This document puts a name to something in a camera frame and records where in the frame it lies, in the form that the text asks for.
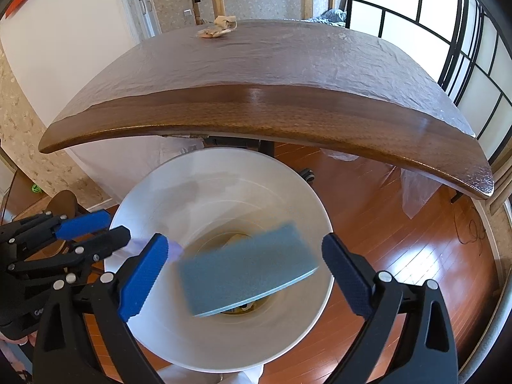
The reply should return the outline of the person left hand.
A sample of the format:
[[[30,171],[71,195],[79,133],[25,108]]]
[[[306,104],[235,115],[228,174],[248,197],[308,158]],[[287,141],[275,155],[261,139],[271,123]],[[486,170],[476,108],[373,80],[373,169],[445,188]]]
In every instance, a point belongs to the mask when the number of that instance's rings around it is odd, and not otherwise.
[[[1,341],[1,351],[5,352],[8,349],[9,344],[13,345],[24,345],[27,342],[30,342],[30,336],[23,337],[21,339],[12,340],[10,338],[7,338],[3,334],[0,334],[0,341]]]

